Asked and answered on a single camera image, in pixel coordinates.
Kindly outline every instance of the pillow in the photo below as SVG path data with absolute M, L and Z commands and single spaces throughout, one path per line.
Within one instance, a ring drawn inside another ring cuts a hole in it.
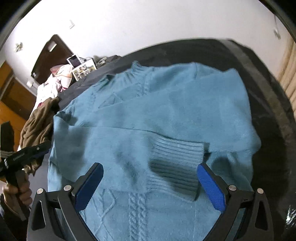
M 72 80 L 73 66 L 70 64 L 62 65 L 55 73 L 55 78 L 61 83 L 62 91 L 67 89 Z
M 57 74 L 58 70 L 60 69 L 60 67 L 62 67 L 62 66 L 63 66 L 63 64 L 53 66 L 52 68 L 50 68 L 51 73 L 55 76 Z

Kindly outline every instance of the ribbed cuff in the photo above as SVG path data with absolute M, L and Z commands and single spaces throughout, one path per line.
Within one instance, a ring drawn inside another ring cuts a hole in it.
M 149 162 L 148 189 L 195 200 L 199 183 L 196 169 L 203 156 L 203 143 L 157 138 Z

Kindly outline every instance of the black fabric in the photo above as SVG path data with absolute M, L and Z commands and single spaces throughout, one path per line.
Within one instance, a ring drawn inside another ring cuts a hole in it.
M 117 59 L 120 59 L 120 58 L 122 58 L 122 57 L 119 56 L 119 55 L 112 55 L 110 57 L 107 57 L 106 60 L 105 60 L 105 62 L 106 63 L 110 63 L 110 62 L 112 62 L 114 60 L 117 60 Z
M 239 46 L 269 82 L 291 122 L 294 132 L 292 135 L 295 135 L 296 123 L 292 108 L 282 88 L 252 50 Z M 248 92 L 252 122 L 262 142 L 261 149 L 253 157 L 252 186 L 254 189 L 263 188 L 267 195 L 273 218 L 275 240 L 288 240 L 293 237 L 292 229 L 289 229 L 288 235 L 286 234 L 285 220 L 289 206 L 296 205 L 295 152 L 287 150 L 274 113 L 255 81 L 228 48 L 219 41 L 214 39 L 181 40 L 131 53 L 102 66 L 62 92 L 59 95 L 60 109 L 65 108 L 72 99 L 98 82 L 104 75 L 114 75 L 130 68 L 134 60 L 144 66 L 169 66 L 176 63 L 198 62 L 221 71 L 235 68 L 239 72 Z
M 13 151 L 14 131 L 10 122 L 4 122 L 0 125 L 0 151 Z M 0 161 L 4 161 L 6 156 L 1 155 Z
M 21 205 L 21 209 L 27 218 L 25 221 L 13 214 L 5 204 L 3 194 L 0 196 L 0 240 L 27 240 L 30 211 L 25 205 Z

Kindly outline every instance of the blue gripper pad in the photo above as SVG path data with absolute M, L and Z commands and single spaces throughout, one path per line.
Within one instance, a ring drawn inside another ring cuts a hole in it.
M 208 195 L 211 203 L 216 210 L 224 212 L 226 209 L 225 196 L 222 190 L 218 187 L 213 179 L 214 173 L 209 169 L 207 171 L 203 165 L 199 164 L 197 167 L 197 178 Z
M 74 208 L 77 212 L 86 208 L 91 197 L 96 191 L 96 188 L 101 182 L 103 175 L 103 166 L 96 162 L 84 176 L 80 176 L 77 179 L 74 186 L 77 185 L 78 188 L 74 187 L 72 191 L 72 195 L 74 195 L 75 199 Z

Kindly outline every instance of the picture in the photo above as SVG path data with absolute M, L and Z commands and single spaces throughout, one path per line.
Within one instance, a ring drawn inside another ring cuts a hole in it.
M 90 72 L 93 72 L 94 70 L 96 70 L 96 66 L 94 64 L 94 61 L 90 59 L 84 62 L 83 64 L 79 65 L 75 69 L 73 69 L 72 74 L 74 75 L 76 81 L 78 81 L 87 76 Z

